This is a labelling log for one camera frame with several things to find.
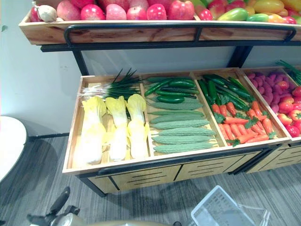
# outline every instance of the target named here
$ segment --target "white wall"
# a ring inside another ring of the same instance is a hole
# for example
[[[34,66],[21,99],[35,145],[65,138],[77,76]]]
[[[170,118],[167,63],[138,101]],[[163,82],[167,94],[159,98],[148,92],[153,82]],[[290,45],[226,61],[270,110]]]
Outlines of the white wall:
[[[30,0],[2,1],[1,115],[22,121],[30,136],[69,132],[80,72],[71,52],[42,53],[18,27]],[[184,71],[225,67],[233,47],[86,51],[90,74]],[[277,59],[301,64],[301,47],[255,47],[246,66],[270,66]]]

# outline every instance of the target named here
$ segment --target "fruit and vegetable display stand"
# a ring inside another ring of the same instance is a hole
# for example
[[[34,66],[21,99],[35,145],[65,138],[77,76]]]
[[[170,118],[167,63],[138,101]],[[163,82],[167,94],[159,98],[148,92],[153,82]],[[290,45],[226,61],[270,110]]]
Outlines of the fruit and vegetable display stand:
[[[288,111],[290,107],[282,102],[289,101],[289,95],[284,94],[295,92],[294,99],[298,95],[294,86],[301,84],[296,84],[282,67],[236,67],[243,65],[253,46],[301,46],[301,25],[284,24],[279,15],[271,13],[253,16],[251,6],[237,10],[236,1],[223,6],[229,13],[222,15],[214,1],[210,12],[216,18],[211,21],[204,20],[198,11],[190,20],[108,17],[96,21],[84,15],[82,20],[64,21],[56,16],[70,16],[64,8],[74,7],[69,1],[63,1],[60,7],[60,0],[36,2],[37,6],[52,6],[57,12],[49,7],[34,7],[19,24],[21,30],[31,44],[41,45],[43,52],[72,51],[83,75],[63,173],[77,176],[104,196],[189,178],[256,172],[300,162],[300,135],[292,135],[294,125],[284,126],[284,116],[279,116],[283,113],[276,109]],[[263,5],[254,6],[256,12],[268,4],[268,0],[260,1]],[[278,4],[280,0],[270,1],[274,10],[286,13],[284,5]],[[81,53],[213,46],[236,47],[228,68],[90,76]]]

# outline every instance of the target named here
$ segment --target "gray carpet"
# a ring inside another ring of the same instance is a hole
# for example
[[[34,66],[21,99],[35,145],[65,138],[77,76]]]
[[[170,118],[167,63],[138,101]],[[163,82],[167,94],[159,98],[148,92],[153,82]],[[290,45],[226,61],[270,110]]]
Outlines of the gray carpet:
[[[79,207],[79,216],[87,223],[120,219],[185,222],[216,185],[238,203],[268,209],[269,226],[301,226],[301,164],[253,174],[220,174],[101,198],[75,176],[61,173],[66,145],[66,137],[27,144],[19,163],[0,184],[0,220],[6,226],[28,226],[26,214],[46,214],[66,186],[71,195],[65,207]]]

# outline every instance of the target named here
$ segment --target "white plastic basket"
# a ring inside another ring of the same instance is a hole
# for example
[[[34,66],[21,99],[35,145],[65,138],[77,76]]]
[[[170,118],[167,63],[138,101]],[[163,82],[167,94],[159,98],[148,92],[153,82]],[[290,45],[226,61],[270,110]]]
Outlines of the white plastic basket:
[[[252,218],[243,208],[253,211]],[[191,212],[197,226],[267,226],[269,215],[266,209],[237,204],[220,186],[212,189]]]

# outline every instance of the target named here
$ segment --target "white round table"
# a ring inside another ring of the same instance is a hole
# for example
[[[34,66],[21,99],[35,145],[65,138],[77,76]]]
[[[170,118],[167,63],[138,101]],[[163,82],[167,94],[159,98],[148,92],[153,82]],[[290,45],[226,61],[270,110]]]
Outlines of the white round table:
[[[0,181],[18,161],[26,139],[25,126],[19,120],[0,116]]]

